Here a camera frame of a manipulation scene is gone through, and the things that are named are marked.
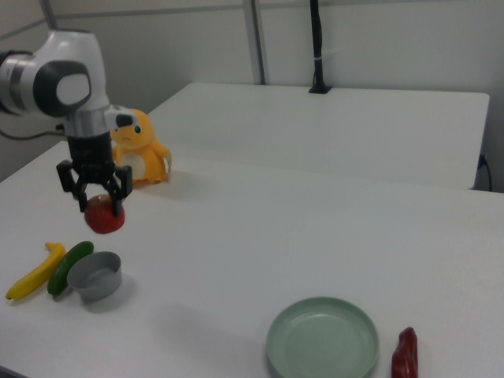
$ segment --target chili pepper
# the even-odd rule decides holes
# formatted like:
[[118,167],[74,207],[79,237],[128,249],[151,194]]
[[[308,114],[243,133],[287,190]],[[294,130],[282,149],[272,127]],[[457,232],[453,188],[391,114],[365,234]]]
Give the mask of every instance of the chili pepper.
[[392,355],[392,378],[418,378],[417,335],[411,327],[399,334]]

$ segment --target apple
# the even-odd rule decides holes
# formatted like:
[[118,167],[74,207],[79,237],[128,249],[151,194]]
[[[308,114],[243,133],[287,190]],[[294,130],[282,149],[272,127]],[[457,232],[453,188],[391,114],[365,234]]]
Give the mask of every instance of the apple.
[[123,206],[120,207],[120,216],[115,217],[112,211],[112,199],[109,195],[97,195],[87,201],[84,210],[84,220],[97,234],[109,234],[117,231],[124,224],[125,215]]

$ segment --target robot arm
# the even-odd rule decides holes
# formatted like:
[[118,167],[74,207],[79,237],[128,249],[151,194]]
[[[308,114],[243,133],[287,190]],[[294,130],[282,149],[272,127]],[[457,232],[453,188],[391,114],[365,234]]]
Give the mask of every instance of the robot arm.
[[[72,161],[57,166],[61,185],[87,204],[88,183],[101,184],[113,199],[113,212],[132,191],[129,167],[113,163],[109,131],[137,123],[123,106],[110,105],[96,37],[85,31],[50,31],[40,50],[0,52],[0,112],[54,117],[62,123]],[[75,182],[72,170],[79,179]]]

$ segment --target black cable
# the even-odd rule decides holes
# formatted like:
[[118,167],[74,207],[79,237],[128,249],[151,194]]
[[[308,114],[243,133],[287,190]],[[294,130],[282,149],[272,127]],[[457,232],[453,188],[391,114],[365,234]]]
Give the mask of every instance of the black cable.
[[491,173],[490,173],[490,165],[488,164],[487,155],[480,155],[480,160],[478,161],[478,169],[482,166],[487,168],[488,173],[488,191],[492,191],[491,188]]
[[43,137],[45,135],[65,136],[65,134],[63,134],[62,132],[41,132],[39,134],[34,134],[34,135],[29,135],[29,136],[17,136],[17,135],[7,134],[6,132],[4,132],[1,129],[0,129],[0,135],[3,136],[4,138],[11,139],[11,140],[17,140],[17,141],[37,139],[37,138]]

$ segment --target table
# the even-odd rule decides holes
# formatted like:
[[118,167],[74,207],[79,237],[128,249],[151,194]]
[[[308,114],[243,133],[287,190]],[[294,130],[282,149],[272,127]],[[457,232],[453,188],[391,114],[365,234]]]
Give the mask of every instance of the table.
[[47,240],[117,252],[124,282],[100,302],[45,288],[0,304],[0,365],[37,378],[269,377],[265,337],[299,299],[360,306],[380,335],[371,377],[390,376],[399,332],[421,376],[504,369],[504,198],[175,156],[169,183],[136,189],[126,223],[96,235],[61,192],[59,143],[0,183],[0,287]]
[[488,101],[480,93],[193,83],[150,116],[175,156],[467,189]]

